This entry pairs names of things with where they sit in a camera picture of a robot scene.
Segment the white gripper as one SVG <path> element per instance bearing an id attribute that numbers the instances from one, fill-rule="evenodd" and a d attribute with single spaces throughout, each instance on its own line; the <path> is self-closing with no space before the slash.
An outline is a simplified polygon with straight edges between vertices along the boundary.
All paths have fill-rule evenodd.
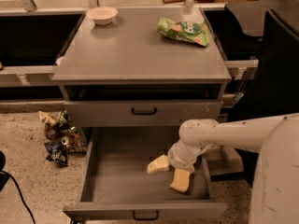
<path id="1" fill-rule="evenodd" d="M 195 171 L 194 164 L 197 157 L 203 153 L 203 149 L 197 146 L 188 146 L 181 140 L 178 140 L 168 150 L 167 156 L 162 155 L 147 166 L 147 173 L 164 172 L 169 170 L 169 163 L 176 169 L 188 170 L 190 174 Z"/>

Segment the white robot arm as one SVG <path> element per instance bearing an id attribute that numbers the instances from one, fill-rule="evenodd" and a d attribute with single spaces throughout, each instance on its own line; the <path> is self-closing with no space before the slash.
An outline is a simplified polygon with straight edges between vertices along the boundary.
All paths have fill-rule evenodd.
<path id="1" fill-rule="evenodd" d="M 299 116 L 287 114 L 219 123 L 189 119 L 180 125 L 178 141 L 150 162 L 147 172 L 175 169 L 170 185 L 180 193 L 190 186 L 197 158 L 214 146 L 259 155 L 254 171 L 249 224 L 299 223 Z"/>

